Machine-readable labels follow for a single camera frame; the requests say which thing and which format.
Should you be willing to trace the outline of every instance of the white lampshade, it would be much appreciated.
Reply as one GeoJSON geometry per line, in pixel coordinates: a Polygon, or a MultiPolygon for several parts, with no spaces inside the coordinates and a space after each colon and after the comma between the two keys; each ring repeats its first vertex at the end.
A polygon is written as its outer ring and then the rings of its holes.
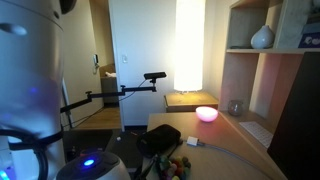
{"type": "Polygon", "coordinates": [[[205,0],[177,0],[174,89],[202,89],[205,0]]]}

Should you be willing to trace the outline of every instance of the white wall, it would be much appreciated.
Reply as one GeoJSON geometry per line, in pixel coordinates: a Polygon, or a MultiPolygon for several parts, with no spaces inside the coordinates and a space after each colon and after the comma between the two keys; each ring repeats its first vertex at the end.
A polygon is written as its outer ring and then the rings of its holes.
{"type": "Polygon", "coordinates": [[[172,0],[109,3],[118,85],[136,87],[144,80],[144,73],[167,74],[157,80],[157,92],[136,92],[120,103],[123,125],[146,125],[150,113],[165,112],[163,97],[173,91],[176,4],[172,0]]]}

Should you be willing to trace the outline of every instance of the wooden shelf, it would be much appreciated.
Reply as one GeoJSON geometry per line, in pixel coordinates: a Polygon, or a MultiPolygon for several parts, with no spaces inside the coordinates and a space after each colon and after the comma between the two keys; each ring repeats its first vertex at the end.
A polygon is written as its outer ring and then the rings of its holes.
{"type": "Polygon", "coordinates": [[[227,53],[268,53],[268,54],[304,54],[305,52],[320,52],[320,48],[307,49],[227,49],[227,53]]]}
{"type": "Polygon", "coordinates": [[[231,5],[230,8],[266,8],[282,2],[283,0],[240,0],[231,5]]]}

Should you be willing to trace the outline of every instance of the pink light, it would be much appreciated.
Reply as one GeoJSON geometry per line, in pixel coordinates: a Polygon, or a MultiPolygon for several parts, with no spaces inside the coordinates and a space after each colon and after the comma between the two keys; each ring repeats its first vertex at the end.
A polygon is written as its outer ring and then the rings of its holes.
{"type": "Polygon", "coordinates": [[[218,111],[212,107],[201,106],[196,109],[196,114],[201,121],[211,122],[218,117],[218,111]]]}

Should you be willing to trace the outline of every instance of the small box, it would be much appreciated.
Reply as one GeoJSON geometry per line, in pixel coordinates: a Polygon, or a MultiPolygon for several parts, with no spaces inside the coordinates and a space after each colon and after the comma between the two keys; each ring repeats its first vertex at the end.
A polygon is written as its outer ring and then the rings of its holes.
{"type": "Polygon", "coordinates": [[[320,32],[303,34],[299,48],[320,48],[320,32]]]}

